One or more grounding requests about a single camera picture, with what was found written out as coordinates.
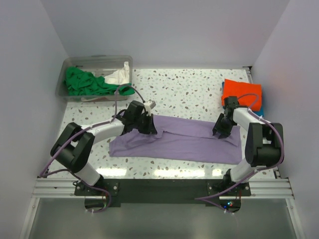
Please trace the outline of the purple t shirt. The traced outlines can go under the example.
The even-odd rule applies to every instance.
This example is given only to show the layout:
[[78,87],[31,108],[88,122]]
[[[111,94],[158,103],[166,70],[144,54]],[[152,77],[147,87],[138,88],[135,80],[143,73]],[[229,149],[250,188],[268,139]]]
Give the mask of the purple t shirt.
[[242,161],[240,127],[227,138],[214,135],[213,122],[155,116],[156,134],[136,129],[109,143],[111,157],[149,157],[237,165]]

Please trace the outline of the orange folded t shirt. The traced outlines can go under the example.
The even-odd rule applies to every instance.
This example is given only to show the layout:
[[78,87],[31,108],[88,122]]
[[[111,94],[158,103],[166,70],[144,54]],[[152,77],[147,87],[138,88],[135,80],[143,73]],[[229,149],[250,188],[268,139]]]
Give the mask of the orange folded t shirt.
[[225,79],[221,103],[224,106],[224,99],[229,96],[236,96],[240,105],[250,106],[251,110],[258,112],[262,107],[262,86]]

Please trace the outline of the white t shirt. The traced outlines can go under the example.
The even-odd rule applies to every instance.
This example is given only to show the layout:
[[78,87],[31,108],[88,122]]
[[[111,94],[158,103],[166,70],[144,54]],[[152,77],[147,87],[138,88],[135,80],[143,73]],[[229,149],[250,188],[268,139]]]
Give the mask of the white t shirt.
[[112,85],[122,85],[122,84],[128,84],[130,82],[130,66],[129,62],[124,62],[123,68],[120,70],[116,70],[110,75],[107,75],[104,77],[104,82],[106,84],[112,84]]

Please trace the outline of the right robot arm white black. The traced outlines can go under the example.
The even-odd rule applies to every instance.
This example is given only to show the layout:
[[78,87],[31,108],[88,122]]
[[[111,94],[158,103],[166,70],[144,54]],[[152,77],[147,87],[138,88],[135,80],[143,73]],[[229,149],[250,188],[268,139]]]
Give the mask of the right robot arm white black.
[[241,105],[238,97],[229,96],[224,99],[224,113],[220,114],[212,133],[218,138],[228,138],[236,125],[247,131],[245,157],[214,186],[218,195],[234,195],[240,185],[247,183],[256,173],[277,167],[285,157],[283,126],[265,120],[250,107]]

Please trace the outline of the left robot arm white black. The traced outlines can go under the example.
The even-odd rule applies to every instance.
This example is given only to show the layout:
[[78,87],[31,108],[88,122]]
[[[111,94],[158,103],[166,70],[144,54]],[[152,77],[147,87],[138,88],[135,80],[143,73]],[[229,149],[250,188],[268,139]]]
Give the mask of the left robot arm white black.
[[141,134],[157,134],[152,109],[155,101],[130,102],[127,109],[116,111],[112,118],[92,125],[69,123],[51,149],[50,155],[69,172],[86,183],[91,195],[99,195],[104,178],[88,162],[92,146],[108,138],[121,136],[136,129]]

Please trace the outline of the green t shirt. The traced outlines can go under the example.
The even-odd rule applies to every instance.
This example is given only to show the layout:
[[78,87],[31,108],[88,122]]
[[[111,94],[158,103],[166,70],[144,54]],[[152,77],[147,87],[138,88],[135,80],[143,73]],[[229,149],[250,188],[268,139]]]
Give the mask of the green t shirt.
[[104,77],[95,77],[92,72],[77,67],[68,67],[64,84],[69,96],[111,96],[119,85],[106,84]]

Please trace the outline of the teal folded t shirt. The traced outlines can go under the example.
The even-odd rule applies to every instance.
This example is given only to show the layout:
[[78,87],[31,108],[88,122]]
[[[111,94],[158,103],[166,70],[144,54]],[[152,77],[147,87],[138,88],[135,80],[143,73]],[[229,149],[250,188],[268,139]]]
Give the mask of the teal folded t shirt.
[[[229,102],[229,98],[230,97],[226,97],[224,99],[221,100],[222,102],[222,108],[223,109],[226,109],[226,103]],[[260,107],[260,110],[259,111],[255,111],[254,109],[256,108],[256,106],[258,105],[258,102],[256,102],[254,99],[252,100],[245,100],[245,99],[239,99],[238,100],[238,103],[240,103],[241,105],[243,106],[251,106],[251,109],[253,110],[253,112],[258,115],[258,116],[263,116],[264,115],[264,108],[263,106]]]

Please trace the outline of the clear plastic bin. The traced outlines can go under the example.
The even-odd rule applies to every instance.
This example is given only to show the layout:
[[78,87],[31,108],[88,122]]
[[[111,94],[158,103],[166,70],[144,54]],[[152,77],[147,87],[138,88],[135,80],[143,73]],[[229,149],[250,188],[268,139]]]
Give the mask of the clear plastic bin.
[[69,57],[64,60],[55,95],[66,102],[126,100],[134,91],[130,56]]

